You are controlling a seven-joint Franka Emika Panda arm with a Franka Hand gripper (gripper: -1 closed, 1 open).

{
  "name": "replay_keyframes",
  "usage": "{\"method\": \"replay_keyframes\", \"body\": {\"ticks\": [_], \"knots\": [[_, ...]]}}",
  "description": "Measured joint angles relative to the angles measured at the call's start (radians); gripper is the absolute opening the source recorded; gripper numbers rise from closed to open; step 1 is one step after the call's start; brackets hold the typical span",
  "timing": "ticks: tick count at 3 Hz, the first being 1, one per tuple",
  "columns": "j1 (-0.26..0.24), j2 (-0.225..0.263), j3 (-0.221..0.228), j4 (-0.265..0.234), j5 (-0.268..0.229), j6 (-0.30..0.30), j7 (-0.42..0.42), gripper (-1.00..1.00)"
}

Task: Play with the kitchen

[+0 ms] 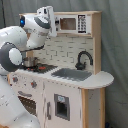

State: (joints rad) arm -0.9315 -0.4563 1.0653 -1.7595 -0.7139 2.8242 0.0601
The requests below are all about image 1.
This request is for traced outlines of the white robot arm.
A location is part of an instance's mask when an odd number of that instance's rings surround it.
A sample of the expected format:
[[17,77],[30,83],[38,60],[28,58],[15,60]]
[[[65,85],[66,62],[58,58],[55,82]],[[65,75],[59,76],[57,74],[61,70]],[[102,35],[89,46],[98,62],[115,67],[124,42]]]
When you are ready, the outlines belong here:
[[0,29],[0,125],[8,128],[41,128],[36,116],[20,102],[6,78],[22,65],[22,53],[44,47],[48,36],[56,36],[52,6],[36,14],[22,14],[19,26]]

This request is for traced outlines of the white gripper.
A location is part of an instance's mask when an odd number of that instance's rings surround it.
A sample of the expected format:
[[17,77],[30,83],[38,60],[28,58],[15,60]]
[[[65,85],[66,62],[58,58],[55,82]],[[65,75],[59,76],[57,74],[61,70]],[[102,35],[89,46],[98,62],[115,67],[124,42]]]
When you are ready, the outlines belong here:
[[53,7],[52,6],[41,7],[37,10],[37,13],[48,18],[48,20],[50,22],[49,35],[52,36],[52,37],[56,37],[57,33],[56,33],[55,17],[54,17]]

